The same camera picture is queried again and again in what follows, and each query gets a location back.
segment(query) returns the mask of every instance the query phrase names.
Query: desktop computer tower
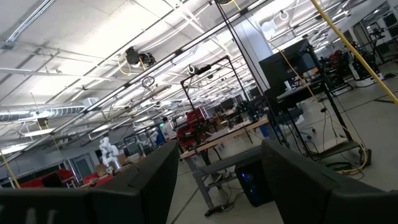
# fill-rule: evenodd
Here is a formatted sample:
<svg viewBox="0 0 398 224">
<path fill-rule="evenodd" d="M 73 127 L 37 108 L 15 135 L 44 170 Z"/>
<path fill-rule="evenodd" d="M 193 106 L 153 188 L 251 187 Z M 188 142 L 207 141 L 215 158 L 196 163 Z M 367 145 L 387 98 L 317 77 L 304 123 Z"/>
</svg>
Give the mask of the desktop computer tower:
<svg viewBox="0 0 398 224">
<path fill-rule="evenodd" d="M 235 174 L 251 205 L 258 207 L 274 200 L 258 156 L 239 162 Z"/>
</svg>

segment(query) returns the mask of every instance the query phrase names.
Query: black monitor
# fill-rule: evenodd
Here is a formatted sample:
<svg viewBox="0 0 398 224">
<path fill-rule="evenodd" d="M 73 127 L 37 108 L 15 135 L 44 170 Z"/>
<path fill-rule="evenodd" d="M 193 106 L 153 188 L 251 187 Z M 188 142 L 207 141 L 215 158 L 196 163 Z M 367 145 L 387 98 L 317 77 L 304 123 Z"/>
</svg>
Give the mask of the black monitor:
<svg viewBox="0 0 398 224">
<path fill-rule="evenodd" d="M 258 87 L 254 87 L 253 89 L 250 90 L 250 95 L 251 95 L 253 98 L 255 98 L 255 97 L 261 96 L 261 92 L 260 92 L 260 90 L 258 89 Z"/>
<path fill-rule="evenodd" d="M 223 107 L 224 110 L 232 109 L 234 106 L 234 100 L 232 98 L 224 100 L 221 102 L 221 106 Z"/>
<path fill-rule="evenodd" d="M 287 60 L 299 75 L 315 68 L 310 54 L 305 53 L 305 48 L 309 45 L 308 40 L 303 39 L 283 50 Z M 271 88 L 296 77 L 296 74 L 280 53 L 275 53 L 259 63 Z"/>
</svg>

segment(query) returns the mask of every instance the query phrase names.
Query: person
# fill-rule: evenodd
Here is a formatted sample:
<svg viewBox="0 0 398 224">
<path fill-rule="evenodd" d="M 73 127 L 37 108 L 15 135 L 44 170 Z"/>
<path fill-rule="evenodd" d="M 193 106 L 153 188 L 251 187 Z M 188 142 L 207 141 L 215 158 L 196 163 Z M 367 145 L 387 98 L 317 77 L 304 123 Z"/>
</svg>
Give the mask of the person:
<svg viewBox="0 0 398 224">
<path fill-rule="evenodd" d="M 177 140 L 177 135 L 175 134 L 172 125 L 169 122 L 169 119 L 167 119 L 166 117 L 163 118 L 163 133 L 167 134 L 168 139 L 166 139 L 166 141 L 169 140 Z M 180 149 L 181 154 L 184 153 L 184 151 L 181 148 L 180 142 L 178 141 L 178 148 Z"/>
</svg>

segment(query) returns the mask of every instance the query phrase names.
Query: ductwork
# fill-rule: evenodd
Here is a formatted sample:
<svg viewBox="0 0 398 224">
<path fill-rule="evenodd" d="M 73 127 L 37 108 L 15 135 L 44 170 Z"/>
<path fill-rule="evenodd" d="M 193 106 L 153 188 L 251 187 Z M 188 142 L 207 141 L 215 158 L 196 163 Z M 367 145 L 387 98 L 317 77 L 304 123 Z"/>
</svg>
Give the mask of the ductwork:
<svg viewBox="0 0 398 224">
<path fill-rule="evenodd" d="M 87 98 L 83 101 L 54 105 L 0 106 L 0 122 L 28 121 L 78 114 L 97 101 L 98 98 Z"/>
</svg>

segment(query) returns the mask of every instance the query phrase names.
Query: white robot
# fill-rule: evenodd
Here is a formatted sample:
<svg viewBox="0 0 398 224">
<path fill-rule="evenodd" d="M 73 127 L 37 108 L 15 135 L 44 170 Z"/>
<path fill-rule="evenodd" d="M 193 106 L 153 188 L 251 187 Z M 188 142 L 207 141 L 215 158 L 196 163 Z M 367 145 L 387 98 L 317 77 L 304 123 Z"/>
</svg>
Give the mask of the white robot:
<svg viewBox="0 0 398 224">
<path fill-rule="evenodd" d="M 120 163 L 119 160 L 117 158 L 117 156 L 119 155 L 119 150 L 117 149 L 116 146 L 111 145 L 109 143 L 109 138 L 105 137 L 103 139 L 101 139 L 99 141 L 100 145 L 99 145 L 99 149 L 102 152 L 102 162 L 103 164 L 106 166 L 106 171 L 111 174 L 112 173 L 112 167 L 109 164 L 110 162 L 114 163 L 114 166 L 117 169 L 120 169 Z"/>
<path fill-rule="evenodd" d="M 151 136 L 149 136 L 148 141 L 140 141 L 140 140 L 137 139 L 137 144 L 141 144 L 143 147 L 144 147 L 144 146 L 150 146 L 151 141 L 152 141 L 152 142 L 155 142 L 155 141 L 156 141 L 157 135 L 158 135 L 158 132 L 157 132 L 157 131 L 154 131 L 154 132 L 151 134 Z"/>
</svg>

